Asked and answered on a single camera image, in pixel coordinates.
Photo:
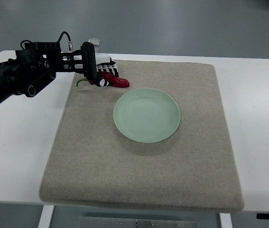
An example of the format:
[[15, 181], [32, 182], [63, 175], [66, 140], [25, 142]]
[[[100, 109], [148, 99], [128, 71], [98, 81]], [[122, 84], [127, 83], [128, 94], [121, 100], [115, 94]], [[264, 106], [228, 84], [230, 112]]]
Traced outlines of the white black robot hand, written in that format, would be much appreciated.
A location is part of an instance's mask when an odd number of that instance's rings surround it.
[[116, 62], [107, 54], [96, 54], [96, 71], [113, 73], [119, 77]]

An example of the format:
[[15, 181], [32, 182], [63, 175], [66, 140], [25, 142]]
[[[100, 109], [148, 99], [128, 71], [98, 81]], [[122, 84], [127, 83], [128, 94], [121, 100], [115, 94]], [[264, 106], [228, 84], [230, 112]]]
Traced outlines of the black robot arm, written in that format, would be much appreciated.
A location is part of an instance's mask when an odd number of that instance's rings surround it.
[[16, 59], [0, 63], [0, 104], [12, 95], [34, 97], [56, 78], [58, 72], [76, 72], [96, 82], [95, 51], [92, 43], [84, 42], [79, 50], [62, 53], [56, 42], [23, 40]]

